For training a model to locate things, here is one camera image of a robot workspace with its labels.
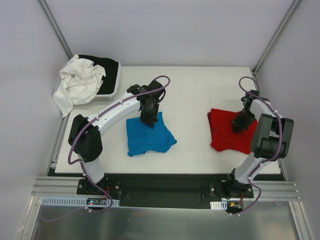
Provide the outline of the blue t-shirt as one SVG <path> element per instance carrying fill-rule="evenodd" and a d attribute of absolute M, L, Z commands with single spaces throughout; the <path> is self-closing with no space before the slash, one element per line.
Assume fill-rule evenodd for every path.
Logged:
<path fill-rule="evenodd" d="M 166 127 L 163 113 L 159 112 L 158 122 L 153 128 L 143 124 L 138 117 L 126 120 L 127 146 L 130 157 L 147 152 L 166 153 L 177 140 Z"/>

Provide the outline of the red t-shirt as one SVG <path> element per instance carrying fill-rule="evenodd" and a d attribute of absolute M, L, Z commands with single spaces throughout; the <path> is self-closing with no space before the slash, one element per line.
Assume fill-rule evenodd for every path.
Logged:
<path fill-rule="evenodd" d="M 208 122 L 211 133 L 210 146 L 217 152 L 234 150 L 246 155 L 251 152 L 251 140 L 258 121 L 255 120 L 247 130 L 233 132 L 233 120 L 237 112 L 212 108 L 208 112 Z"/>

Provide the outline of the white laundry basket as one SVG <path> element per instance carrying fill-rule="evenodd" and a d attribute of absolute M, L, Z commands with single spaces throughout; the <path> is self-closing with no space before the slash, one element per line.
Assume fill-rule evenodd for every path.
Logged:
<path fill-rule="evenodd" d="M 53 99 L 56 103 L 83 105 L 96 95 L 112 95 L 120 67 L 110 58 L 75 54 L 59 71 L 61 81 Z"/>

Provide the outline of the white t-shirt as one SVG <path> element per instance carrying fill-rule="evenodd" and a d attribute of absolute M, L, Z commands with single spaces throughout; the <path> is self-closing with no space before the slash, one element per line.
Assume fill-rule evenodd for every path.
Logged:
<path fill-rule="evenodd" d="M 75 54 L 59 71 L 60 83 L 53 93 L 53 100 L 62 117 L 66 117 L 76 105 L 91 102 L 97 95 L 106 76 L 105 69 L 92 60 Z"/>

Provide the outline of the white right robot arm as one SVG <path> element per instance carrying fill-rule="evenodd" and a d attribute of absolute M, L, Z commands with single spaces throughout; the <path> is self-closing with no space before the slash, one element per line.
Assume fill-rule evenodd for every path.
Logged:
<path fill-rule="evenodd" d="M 293 134 L 294 121 L 281 116 L 257 90 L 250 90 L 241 99 L 242 111 L 232 122 L 235 134 L 249 129 L 254 120 L 256 129 L 250 142 L 250 154 L 228 175 L 224 184 L 226 197 L 240 198 L 252 190 L 251 181 L 261 170 L 287 156 Z"/>

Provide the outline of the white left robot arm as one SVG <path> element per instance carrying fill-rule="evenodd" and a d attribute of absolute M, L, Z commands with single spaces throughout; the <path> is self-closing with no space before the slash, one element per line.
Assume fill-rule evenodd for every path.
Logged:
<path fill-rule="evenodd" d="M 135 84 L 103 110 L 90 116 L 78 114 L 74 117 L 68 137 L 71 149 L 67 161 L 69 165 L 80 162 L 84 176 L 90 180 L 88 188 L 94 194 L 99 195 L 106 189 L 105 173 L 99 159 L 103 135 L 136 112 L 140 112 L 140 122 L 153 129 L 158 122 L 159 104 L 166 94 L 166 87 L 157 79 L 149 85 Z"/>

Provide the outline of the black robot base mount plate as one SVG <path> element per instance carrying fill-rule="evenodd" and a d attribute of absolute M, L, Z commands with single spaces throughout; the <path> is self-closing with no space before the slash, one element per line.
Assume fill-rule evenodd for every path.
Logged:
<path fill-rule="evenodd" d="M 222 199 L 252 199 L 250 184 L 238 183 L 228 174 L 106 174 L 93 185 L 78 182 L 78 195 L 101 196 L 105 192 L 121 207 L 209 209 Z"/>

